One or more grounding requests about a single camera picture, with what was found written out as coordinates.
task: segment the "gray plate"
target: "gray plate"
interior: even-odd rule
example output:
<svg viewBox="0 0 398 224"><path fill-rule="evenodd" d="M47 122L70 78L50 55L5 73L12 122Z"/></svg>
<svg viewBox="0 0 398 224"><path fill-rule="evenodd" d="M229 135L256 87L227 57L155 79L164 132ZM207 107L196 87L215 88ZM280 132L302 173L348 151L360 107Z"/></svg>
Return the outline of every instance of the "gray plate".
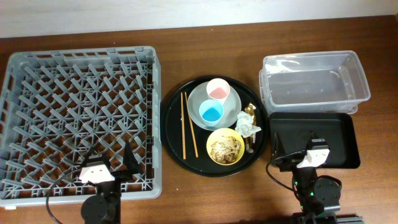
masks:
<svg viewBox="0 0 398 224"><path fill-rule="evenodd" d="M197 124L197 126L215 131L219 128L228 128L238 119L238 113L242 109L241 99L238 93L231 87L231 92L229 93L228 98L226 99L223 107L224 107L224 115L221 118L220 122L214 127L208 127L203 124L200 114L199 107L205 101L208 100L206 86L208 82L202 83L198 85L196 88L192 90L188 97L188 114L191 117L192 121Z"/></svg>

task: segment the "blue liquid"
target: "blue liquid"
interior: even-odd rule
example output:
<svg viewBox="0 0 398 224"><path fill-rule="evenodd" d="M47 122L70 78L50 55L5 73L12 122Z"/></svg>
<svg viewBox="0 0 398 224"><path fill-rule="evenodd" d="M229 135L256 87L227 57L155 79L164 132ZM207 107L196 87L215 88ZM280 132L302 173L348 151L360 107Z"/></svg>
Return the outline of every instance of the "blue liquid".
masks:
<svg viewBox="0 0 398 224"><path fill-rule="evenodd" d="M221 115L216 109L210 108L206 110L202 117L207 121L216 121L221 117Z"/></svg>

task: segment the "round tray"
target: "round tray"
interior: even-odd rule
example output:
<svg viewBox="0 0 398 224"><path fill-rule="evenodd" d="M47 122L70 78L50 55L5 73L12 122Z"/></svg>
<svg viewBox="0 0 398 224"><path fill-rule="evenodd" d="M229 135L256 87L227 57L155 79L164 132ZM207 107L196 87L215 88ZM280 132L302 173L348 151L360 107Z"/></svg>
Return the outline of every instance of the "round tray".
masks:
<svg viewBox="0 0 398 224"><path fill-rule="evenodd" d="M261 127L261 131L256 133L256 143L254 145L254 153L244 152L243 157L236 164L230 166L221 166L211 160L206 151L206 142L212 131L200 128L195 123L193 128L197 142L199 157L195 157L193 148L192 134L188 120L188 111L184 97L184 117L185 117L185 151L187 159L182 159L182 129L181 129L181 92L190 92L199 84L210 81L213 78L222 78L226 80L237 92L242 101L242 110L252 103L255 107L257 126ZM229 128L234 129L236 122ZM161 140L169 154L182 167L200 175L207 177L224 177L233 175L248 168L263 153L265 143L269 135L269 123L267 111L258 96L241 82L228 77L209 76L196 78L179 90L177 90L166 102L161 109L160 118Z"/></svg>

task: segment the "white wall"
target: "white wall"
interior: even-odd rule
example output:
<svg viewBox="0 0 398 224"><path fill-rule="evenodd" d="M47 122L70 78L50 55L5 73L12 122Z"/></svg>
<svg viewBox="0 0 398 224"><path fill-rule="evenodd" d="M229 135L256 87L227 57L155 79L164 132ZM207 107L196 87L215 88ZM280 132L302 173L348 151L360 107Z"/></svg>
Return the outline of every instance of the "white wall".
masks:
<svg viewBox="0 0 398 224"><path fill-rule="evenodd" d="M393 15L397 0L0 0L0 37Z"/></svg>

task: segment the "wooden chopstick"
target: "wooden chopstick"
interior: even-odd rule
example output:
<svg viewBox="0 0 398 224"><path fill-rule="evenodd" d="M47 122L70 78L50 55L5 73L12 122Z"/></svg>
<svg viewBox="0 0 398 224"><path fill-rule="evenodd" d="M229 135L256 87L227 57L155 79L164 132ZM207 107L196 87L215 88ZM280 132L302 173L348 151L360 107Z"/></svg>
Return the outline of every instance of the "wooden chopstick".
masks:
<svg viewBox="0 0 398 224"><path fill-rule="evenodd" d="M187 109L188 109L188 97L187 97L187 92L184 92L184 93L185 93L185 102L186 102ZM192 139L193 139L193 147L195 148L195 157L197 158L197 157L198 157L197 141L196 141L196 139L195 139L195 132L193 131L192 119L191 119L191 116L189 116L189 113L188 113L188 118L189 118L189 125L191 126L191 134L192 134Z"/></svg>
<svg viewBox="0 0 398 224"><path fill-rule="evenodd" d="M186 159L185 155L185 126L184 126L184 103L183 103L183 95L181 92L181 129L182 129L182 158Z"/></svg>

